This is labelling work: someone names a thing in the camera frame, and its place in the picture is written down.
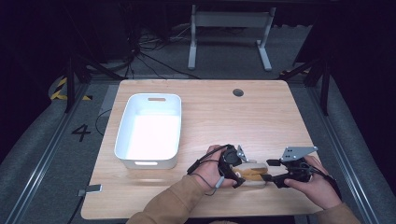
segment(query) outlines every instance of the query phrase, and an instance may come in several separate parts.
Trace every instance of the metal bracket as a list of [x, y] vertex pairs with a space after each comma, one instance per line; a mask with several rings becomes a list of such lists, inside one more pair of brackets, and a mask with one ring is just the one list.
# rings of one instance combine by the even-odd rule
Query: metal bracket
[[102, 191], [102, 185], [89, 185], [85, 189], [79, 189], [77, 191], [78, 197], [84, 197], [88, 193], [97, 193]]
[[248, 158], [245, 156], [244, 150], [242, 150], [241, 146], [238, 145], [238, 149], [236, 150], [236, 155], [244, 162], [248, 162]]
[[317, 147], [286, 147], [281, 161], [297, 161], [300, 158], [317, 151]]

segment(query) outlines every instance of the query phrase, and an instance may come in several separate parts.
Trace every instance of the tan sleeve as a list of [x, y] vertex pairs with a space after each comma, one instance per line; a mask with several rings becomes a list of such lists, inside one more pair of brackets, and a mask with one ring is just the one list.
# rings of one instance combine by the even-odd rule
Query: tan sleeve
[[148, 202], [143, 212], [134, 214], [127, 224], [184, 223], [204, 194], [204, 190], [192, 176], [184, 175], [180, 181]]
[[320, 224], [358, 224], [358, 219], [345, 203], [341, 203], [333, 208], [316, 212], [318, 223]]

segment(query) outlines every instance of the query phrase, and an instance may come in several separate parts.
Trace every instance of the metal stand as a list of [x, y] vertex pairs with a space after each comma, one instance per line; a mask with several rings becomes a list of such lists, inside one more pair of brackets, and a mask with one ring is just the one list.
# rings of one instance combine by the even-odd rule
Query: metal stand
[[76, 75], [81, 83], [89, 83], [91, 81], [92, 77], [86, 67], [87, 64], [115, 80], [127, 79], [127, 77], [120, 77], [119, 75], [111, 72], [99, 63], [95, 63], [81, 55], [72, 53], [67, 66], [67, 106], [64, 113], [68, 113], [76, 101], [74, 75]]
[[288, 80], [291, 77], [294, 77], [304, 70], [311, 68], [308, 72], [308, 76], [304, 80], [304, 84], [306, 87], [314, 87], [320, 77], [322, 77], [322, 86], [320, 92], [320, 107], [325, 116], [328, 116], [327, 112], [327, 100], [329, 96], [329, 85], [330, 85], [330, 72], [327, 58], [316, 59], [309, 63], [305, 63], [289, 72], [284, 71], [285, 74], [282, 77], [279, 77], [278, 80]]
[[188, 68], [195, 69], [195, 59], [197, 52], [196, 27], [254, 27], [263, 28], [264, 32], [261, 40], [257, 40], [257, 47], [265, 71], [271, 71], [272, 67], [265, 50], [265, 43], [270, 33], [271, 24], [275, 16], [276, 8], [272, 7], [269, 12], [212, 12], [196, 11], [196, 6], [192, 6], [191, 11], [191, 45]]

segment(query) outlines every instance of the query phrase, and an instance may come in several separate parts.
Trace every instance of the wooden tabletop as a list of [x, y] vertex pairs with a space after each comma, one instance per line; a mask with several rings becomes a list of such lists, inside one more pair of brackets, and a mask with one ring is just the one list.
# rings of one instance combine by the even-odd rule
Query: wooden tabletop
[[[243, 96], [235, 96], [235, 89]], [[114, 146], [128, 99], [136, 93], [174, 93], [181, 98], [182, 119], [177, 165], [170, 170], [131, 170], [115, 156]], [[125, 80], [122, 81], [81, 214], [87, 219], [128, 218], [155, 195], [176, 183], [211, 145], [241, 145], [248, 159], [279, 159], [285, 147], [312, 147], [299, 110], [284, 81]], [[285, 174], [269, 167], [269, 174]], [[219, 189], [205, 196], [192, 217], [282, 216], [321, 210], [295, 189], [265, 187]]]

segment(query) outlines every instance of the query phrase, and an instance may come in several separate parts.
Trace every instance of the person's left hand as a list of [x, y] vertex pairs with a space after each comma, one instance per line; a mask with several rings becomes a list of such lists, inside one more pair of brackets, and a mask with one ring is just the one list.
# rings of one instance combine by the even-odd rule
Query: person's left hand
[[[211, 146], [209, 147], [206, 153], [209, 153], [218, 147], [220, 146], [219, 145]], [[219, 150], [213, 153], [212, 155], [206, 157], [201, 162], [201, 165], [194, 172], [192, 172], [193, 174], [196, 174], [192, 176], [198, 181], [198, 183], [201, 185], [201, 187], [204, 189], [205, 192], [212, 190], [220, 180], [218, 164], [219, 164], [219, 158], [221, 152], [224, 150], [226, 150], [226, 148], [224, 148], [223, 150]], [[235, 180], [224, 179], [224, 181], [221, 183], [221, 187], [232, 187], [235, 184], [236, 184]]]

